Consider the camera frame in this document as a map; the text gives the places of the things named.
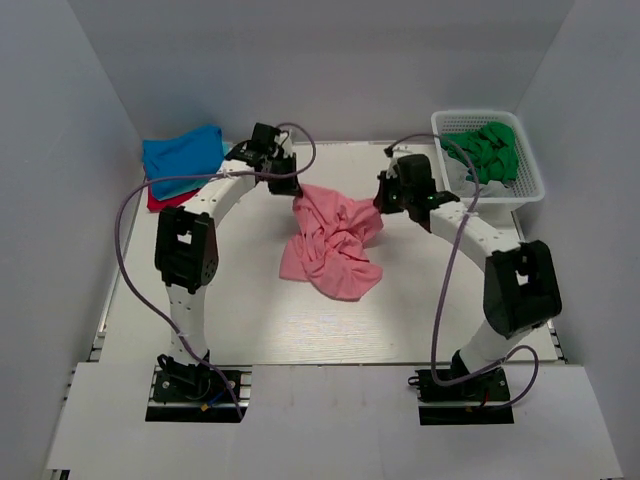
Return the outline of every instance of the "cable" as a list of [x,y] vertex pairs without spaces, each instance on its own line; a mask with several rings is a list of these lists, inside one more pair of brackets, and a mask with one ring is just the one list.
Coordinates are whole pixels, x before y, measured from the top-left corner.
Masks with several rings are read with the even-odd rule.
[[209,393],[210,390],[211,390],[211,379],[209,379],[209,384],[207,385],[207,388],[205,389],[205,391],[204,391],[204,393],[202,395],[200,395],[197,398],[189,397],[187,395],[185,395],[185,397],[188,398],[189,400],[201,400]]
[[520,393],[520,395],[518,395],[516,398],[514,398],[513,400],[510,400],[502,405],[497,405],[497,406],[492,406],[492,407],[485,407],[485,408],[492,408],[492,409],[500,409],[500,408],[506,408],[506,407],[510,407],[511,405],[519,402],[520,400],[522,400],[522,398],[524,398],[524,396],[529,393],[529,391],[531,390],[531,388],[533,387],[533,384],[536,381],[536,378],[538,377],[538,370],[540,368],[540,359],[538,357],[537,352],[531,348],[528,345],[518,345],[517,347],[515,347],[513,350],[511,350],[507,355],[505,355],[503,358],[496,360],[493,363],[490,363],[489,365],[482,367],[479,370],[476,370],[475,372],[469,373],[467,375],[463,375],[462,377],[458,377],[456,379],[453,380],[442,380],[440,378],[438,378],[438,372],[436,370],[436,352],[438,350],[438,334],[440,333],[440,324],[442,323],[442,312],[444,310],[444,304],[445,304],[445,299],[447,296],[447,290],[449,289],[449,282],[451,280],[451,274],[453,272],[453,264],[455,262],[456,259],[456,254],[458,253],[458,250],[460,248],[460,242],[462,241],[462,233],[464,231],[464,227],[466,226],[467,222],[469,221],[469,218],[471,216],[471,214],[474,212],[476,205],[478,203],[478,199],[480,198],[480,182],[478,181],[478,174],[476,172],[476,168],[473,165],[473,162],[471,161],[471,159],[469,158],[469,155],[467,154],[467,152],[465,152],[460,145],[458,145],[456,142],[454,142],[453,140],[446,138],[446,137],[442,137],[440,135],[436,135],[434,133],[416,133],[416,134],[412,134],[412,135],[407,135],[406,137],[401,138],[400,140],[396,140],[394,143],[392,143],[391,145],[389,145],[388,147],[386,147],[384,149],[385,153],[387,154],[388,157],[391,157],[393,155],[393,149],[400,143],[405,142],[411,138],[416,138],[416,137],[427,137],[427,138],[437,138],[439,139],[441,142],[448,142],[450,145],[453,146],[453,148],[456,149],[456,151],[460,154],[460,156],[462,158],[464,158],[464,161],[467,163],[467,165],[469,166],[469,170],[471,171],[471,175],[473,177],[473,182],[475,183],[476,186],[476,190],[475,193],[473,195],[473,200],[471,201],[471,203],[469,204],[469,208],[467,208],[467,211],[464,214],[464,217],[462,217],[462,221],[460,222],[460,226],[458,227],[458,231],[456,233],[456,238],[453,242],[453,246],[451,248],[451,255],[449,256],[449,261],[447,263],[447,268],[445,270],[445,274],[444,274],[444,280],[442,282],[442,289],[440,290],[440,298],[438,299],[438,306],[436,308],[436,318],[433,322],[433,334],[431,336],[431,377],[433,378],[433,381],[436,385],[439,385],[441,387],[450,387],[453,385],[457,385],[459,383],[462,382],[466,382],[467,380],[471,380],[473,378],[479,377],[480,375],[483,375],[491,370],[493,370],[494,368],[497,368],[499,366],[501,366],[504,362],[506,362],[507,360],[509,360],[513,355],[515,355],[517,352],[519,352],[520,350],[528,350],[529,352],[531,352],[531,355],[533,356],[533,373],[531,375],[531,380],[529,381],[529,383],[527,384],[527,386],[524,388],[524,390],[522,391],[522,393]]
[[224,392],[226,392],[226,389],[221,391],[218,395],[213,397],[211,400],[209,400],[207,402],[207,406],[212,407],[213,405],[215,405],[215,403],[222,398],[222,395],[224,395]]
[[281,146],[281,147],[282,147],[282,145],[284,145],[284,142],[286,142],[287,140],[289,140],[289,137],[291,137],[291,132],[290,132],[289,130],[287,130],[285,133],[287,134],[287,136],[286,136],[286,137],[284,137],[284,140],[282,140],[282,141],[280,142],[280,146]]
[[489,390],[484,392],[484,399],[482,400],[482,403],[478,405],[475,409],[480,410],[482,407],[484,407],[487,404],[488,401],[489,401]]
[[140,185],[138,185],[136,188],[134,188],[131,192],[129,192],[124,197],[124,200],[120,204],[120,207],[118,208],[118,212],[116,213],[115,227],[113,231],[115,250],[116,250],[116,261],[118,262],[118,268],[120,269],[120,273],[122,274],[122,279],[129,287],[129,290],[131,290],[131,293],[133,293],[138,298],[138,300],[140,300],[144,305],[146,305],[151,311],[156,313],[158,316],[160,316],[160,318],[162,318],[165,322],[169,324],[171,329],[176,333],[176,335],[180,339],[180,342],[184,346],[184,349],[187,351],[187,353],[189,353],[189,355],[191,355],[191,357],[196,362],[213,370],[220,377],[220,379],[224,383],[225,388],[229,390],[229,394],[231,395],[231,400],[233,401],[233,404],[236,407],[236,411],[238,412],[238,416],[240,417],[240,420],[242,420],[242,410],[240,408],[240,404],[238,403],[236,394],[234,393],[233,388],[231,388],[231,385],[229,384],[229,381],[225,377],[224,373],[222,373],[222,371],[217,366],[213,365],[212,363],[209,363],[203,358],[198,357],[198,355],[196,355],[196,353],[191,348],[191,345],[189,345],[189,342],[182,336],[182,332],[180,331],[180,328],[178,327],[178,325],[173,320],[171,320],[171,317],[169,317],[166,313],[164,313],[162,310],[156,307],[153,303],[151,303],[149,299],[147,299],[142,293],[140,293],[140,291],[136,288],[136,286],[131,281],[131,277],[129,277],[129,273],[127,272],[126,266],[124,264],[124,255],[122,254],[122,245],[120,244],[120,227],[122,223],[122,216],[124,214],[124,209],[126,208],[127,204],[139,191],[141,191],[145,187],[151,187],[151,185],[155,183],[167,182],[170,180],[196,180],[196,179],[219,180],[221,178],[224,178],[225,176],[242,177],[242,176],[249,176],[249,175],[253,175],[261,179],[275,180],[275,179],[285,179],[285,178],[295,177],[297,175],[300,175],[303,172],[306,172],[307,170],[309,170],[311,165],[313,165],[313,163],[316,160],[317,149],[316,149],[316,144],[313,141],[313,138],[311,137],[309,132],[307,132],[304,128],[302,128],[300,125],[296,123],[286,122],[276,126],[276,128],[281,128],[281,127],[297,128],[307,137],[307,139],[309,140],[309,143],[311,144],[311,160],[309,160],[309,163],[307,163],[307,165],[305,165],[300,170],[292,173],[282,174],[282,175],[278,175],[274,173],[265,173],[265,172],[240,171],[240,172],[227,172],[226,174],[213,173],[213,174],[204,174],[204,175],[178,175],[173,177],[162,177],[162,178],[156,178],[154,180],[147,180],[145,182],[142,182]]

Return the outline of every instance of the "green cloth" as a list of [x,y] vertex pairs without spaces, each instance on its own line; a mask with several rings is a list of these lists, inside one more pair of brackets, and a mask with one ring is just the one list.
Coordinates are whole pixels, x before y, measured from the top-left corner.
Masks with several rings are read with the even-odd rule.
[[[456,142],[469,154],[480,183],[486,185],[489,180],[497,180],[506,185],[516,179],[520,160],[515,148],[516,136],[511,127],[499,122],[489,122],[480,130],[450,133],[445,137]],[[453,145],[444,142],[443,148],[451,158],[467,165]]]

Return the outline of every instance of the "white table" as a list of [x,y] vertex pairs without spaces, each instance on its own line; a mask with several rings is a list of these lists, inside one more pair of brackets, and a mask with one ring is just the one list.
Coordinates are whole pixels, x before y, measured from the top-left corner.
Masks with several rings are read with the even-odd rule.
[[[382,145],[320,144],[316,164],[301,176],[353,198],[373,197],[377,173],[388,160]],[[435,147],[409,145],[426,153],[442,188]],[[299,166],[309,146],[296,147]],[[138,209],[126,257],[131,277],[155,304],[169,311],[168,297],[155,270],[153,254],[157,214]],[[430,338],[445,265],[447,242],[429,235],[406,214],[384,217],[385,228],[367,250],[384,269],[382,281],[359,302],[338,302],[308,283],[278,278],[287,240],[298,226],[290,197],[271,196],[259,185],[236,205],[220,225],[220,266],[209,285],[206,336],[212,361],[222,365],[422,363],[429,361]],[[517,236],[510,214],[491,219]],[[459,255],[444,312],[438,361],[448,362],[477,329],[482,313],[483,276]],[[118,282],[106,320],[101,362],[136,363],[164,353],[169,328]],[[549,332],[541,328],[525,342],[542,360],[557,359]],[[514,360],[530,360],[526,353]]]
[[[531,368],[505,368],[513,392]],[[253,369],[240,424],[145,422],[153,362],[80,364],[47,468],[69,480],[619,477],[584,368],[543,366],[513,425],[420,426],[404,366]]]

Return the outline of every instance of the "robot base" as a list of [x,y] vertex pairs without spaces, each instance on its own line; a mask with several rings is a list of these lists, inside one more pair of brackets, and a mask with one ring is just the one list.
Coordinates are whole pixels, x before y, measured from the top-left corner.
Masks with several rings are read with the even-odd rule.
[[[147,422],[238,423],[229,391],[218,375],[202,365],[183,365],[158,357],[147,406]],[[222,370],[243,412],[248,406],[251,372]]]
[[[438,377],[457,377],[451,369],[438,369]],[[500,425],[512,424],[511,407],[495,409],[489,402],[503,403],[510,399],[504,370],[493,372],[451,387],[437,385],[431,370],[417,370],[409,385],[418,387],[420,425]]]

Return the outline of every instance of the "pink cloth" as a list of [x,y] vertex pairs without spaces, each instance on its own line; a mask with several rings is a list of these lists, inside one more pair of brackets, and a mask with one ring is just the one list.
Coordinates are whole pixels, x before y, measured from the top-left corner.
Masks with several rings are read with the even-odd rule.
[[369,262],[364,242],[382,229],[373,200],[352,200],[335,190],[302,185],[293,201],[300,233],[289,240],[280,278],[309,281],[325,295],[358,300],[382,278]]

